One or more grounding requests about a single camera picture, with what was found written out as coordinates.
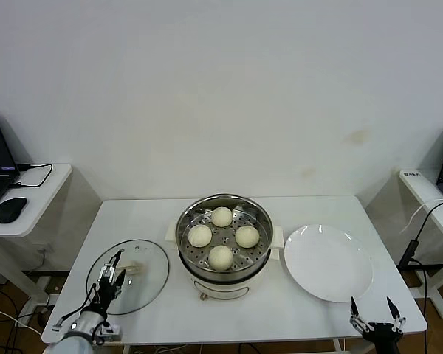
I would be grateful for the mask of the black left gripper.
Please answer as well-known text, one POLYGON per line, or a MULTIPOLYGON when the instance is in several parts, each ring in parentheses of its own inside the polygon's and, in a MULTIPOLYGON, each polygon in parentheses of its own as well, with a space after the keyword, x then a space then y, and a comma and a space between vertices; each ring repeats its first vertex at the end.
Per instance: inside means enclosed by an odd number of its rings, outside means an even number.
POLYGON ((96 306, 100 312, 106 312, 111 304, 121 293, 125 280, 126 270, 123 269, 114 280, 114 273, 117 264, 120 261, 122 251, 117 251, 100 270, 98 281, 98 290, 96 296, 96 306))

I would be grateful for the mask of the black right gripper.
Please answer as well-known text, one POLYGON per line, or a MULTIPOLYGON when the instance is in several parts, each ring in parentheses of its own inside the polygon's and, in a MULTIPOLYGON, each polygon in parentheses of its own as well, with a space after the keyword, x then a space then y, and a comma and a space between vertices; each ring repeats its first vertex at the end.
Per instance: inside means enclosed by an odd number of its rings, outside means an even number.
POLYGON ((357 308, 354 297, 351 297, 350 324, 362 337, 374 345, 377 354, 400 354, 398 342, 402 338, 406 318, 400 316, 398 307, 387 296, 389 311, 394 324, 365 321, 357 308))

